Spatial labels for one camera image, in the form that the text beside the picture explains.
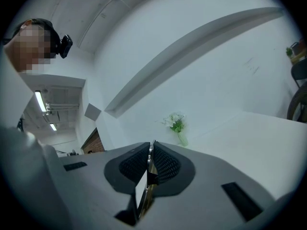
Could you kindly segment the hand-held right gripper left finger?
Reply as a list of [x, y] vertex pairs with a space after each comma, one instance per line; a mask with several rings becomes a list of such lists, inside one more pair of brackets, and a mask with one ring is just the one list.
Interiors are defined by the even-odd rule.
[[65, 206], [57, 230], [139, 230], [136, 186], [149, 142], [57, 159], [57, 189]]

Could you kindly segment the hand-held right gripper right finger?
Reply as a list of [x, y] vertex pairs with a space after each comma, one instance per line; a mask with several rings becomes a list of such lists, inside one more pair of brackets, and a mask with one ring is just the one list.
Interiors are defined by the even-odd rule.
[[158, 186], [142, 230], [234, 230], [274, 203], [255, 180], [228, 162], [155, 142]]

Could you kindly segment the pale green vase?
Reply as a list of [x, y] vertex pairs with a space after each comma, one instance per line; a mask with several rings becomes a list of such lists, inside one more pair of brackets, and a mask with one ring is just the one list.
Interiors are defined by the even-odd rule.
[[186, 147], [189, 144], [189, 142], [187, 140], [187, 137], [186, 137], [186, 135], [185, 135], [185, 133], [183, 131], [178, 132], [177, 136], [179, 138], [180, 144], [183, 147]]

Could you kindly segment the white table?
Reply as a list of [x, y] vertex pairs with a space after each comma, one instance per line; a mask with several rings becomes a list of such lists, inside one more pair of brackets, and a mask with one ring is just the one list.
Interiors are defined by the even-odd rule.
[[274, 199], [295, 191], [307, 168], [307, 124], [240, 112], [189, 138], [185, 151], [213, 155], [263, 186]]

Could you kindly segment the white artificial flower bouquet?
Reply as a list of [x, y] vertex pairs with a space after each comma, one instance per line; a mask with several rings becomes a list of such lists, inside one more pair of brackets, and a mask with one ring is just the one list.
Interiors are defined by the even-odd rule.
[[165, 117], [160, 123], [165, 127], [170, 128], [175, 133], [180, 133], [186, 126], [186, 115], [183, 113], [171, 113], [168, 117]]

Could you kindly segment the dark wicker chair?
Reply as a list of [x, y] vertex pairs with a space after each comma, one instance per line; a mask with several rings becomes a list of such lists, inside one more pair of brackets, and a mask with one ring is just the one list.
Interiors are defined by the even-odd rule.
[[300, 114], [297, 122], [307, 123], [307, 81], [294, 94], [287, 110], [287, 119], [294, 121], [295, 112], [299, 108]]

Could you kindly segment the black folding chair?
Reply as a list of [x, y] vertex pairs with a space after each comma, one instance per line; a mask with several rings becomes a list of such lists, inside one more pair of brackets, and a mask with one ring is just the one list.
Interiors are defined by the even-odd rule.
[[298, 88], [300, 85], [297, 80], [307, 79], [307, 58], [295, 63], [291, 68], [291, 75]]

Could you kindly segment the wooden side table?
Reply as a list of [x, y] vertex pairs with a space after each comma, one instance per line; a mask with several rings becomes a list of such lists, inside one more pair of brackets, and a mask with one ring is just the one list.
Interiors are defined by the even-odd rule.
[[290, 61], [292, 65], [298, 63], [302, 59], [307, 58], [307, 49], [304, 49], [302, 52], [300, 52], [298, 55], [295, 55], [290, 58]]

